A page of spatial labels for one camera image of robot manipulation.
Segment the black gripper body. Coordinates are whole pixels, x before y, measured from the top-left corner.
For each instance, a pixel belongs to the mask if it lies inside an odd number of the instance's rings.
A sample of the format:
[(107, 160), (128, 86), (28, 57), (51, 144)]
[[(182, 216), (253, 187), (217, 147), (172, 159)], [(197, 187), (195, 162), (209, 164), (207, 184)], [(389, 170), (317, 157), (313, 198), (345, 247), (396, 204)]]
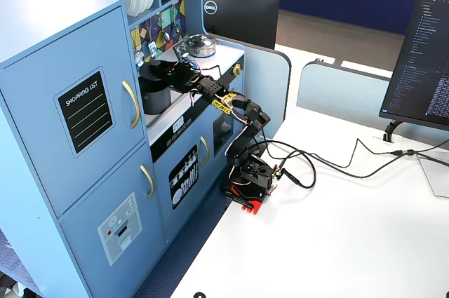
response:
[(202, 77), (201, 68), (194, 60), (179, 62), (174, 68), (174, 72), (177, 74), (177, 81), (173, 83), (175, 90), (190, 90)]

